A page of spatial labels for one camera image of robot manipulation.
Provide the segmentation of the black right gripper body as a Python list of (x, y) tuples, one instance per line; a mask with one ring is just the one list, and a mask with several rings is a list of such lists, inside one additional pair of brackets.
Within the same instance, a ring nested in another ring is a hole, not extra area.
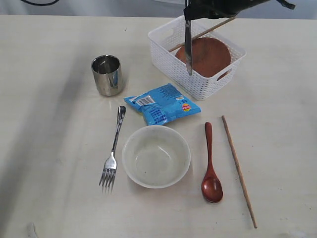
[(191, 0), (184, 8), (185, 20), (235, 17), (241, 11), (267, 2), (266, 0)]

